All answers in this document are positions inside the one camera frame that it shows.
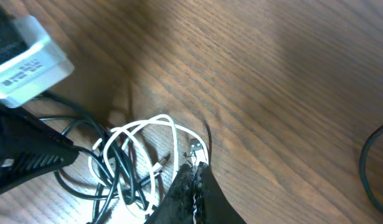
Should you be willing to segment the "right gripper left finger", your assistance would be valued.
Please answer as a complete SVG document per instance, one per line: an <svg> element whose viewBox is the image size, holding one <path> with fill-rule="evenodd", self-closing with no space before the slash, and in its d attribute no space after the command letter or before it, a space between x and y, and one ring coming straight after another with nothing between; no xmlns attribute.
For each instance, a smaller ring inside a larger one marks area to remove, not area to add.
<svg viewBox="0 0 383 224"><path fill-rule="evenodd" d="M163 201L145 224L193 224L193 179L192 167L183 164Z"/></svg>

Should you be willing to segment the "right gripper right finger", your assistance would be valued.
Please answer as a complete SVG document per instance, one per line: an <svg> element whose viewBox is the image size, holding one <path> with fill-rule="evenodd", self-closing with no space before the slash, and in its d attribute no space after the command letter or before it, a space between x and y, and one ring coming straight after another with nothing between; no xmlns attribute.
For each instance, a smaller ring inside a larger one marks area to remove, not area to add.
<svg viewBox="0 0 383 224"><path fill-rule="evenodd" d="M246 224L226 199L212 170L200 162L194 176L196 223L203 224Z"/></svg>

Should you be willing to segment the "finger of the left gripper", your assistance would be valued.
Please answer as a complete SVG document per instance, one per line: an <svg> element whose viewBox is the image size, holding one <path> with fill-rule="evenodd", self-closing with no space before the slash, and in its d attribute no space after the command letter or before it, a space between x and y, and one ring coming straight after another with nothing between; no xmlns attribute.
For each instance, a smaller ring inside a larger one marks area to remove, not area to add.
<svg viewBox="0 0 383 224"><path fill-rule="evenodd" d="M0 104L0 195L72 164L73 142L24 108Z"/></svg>

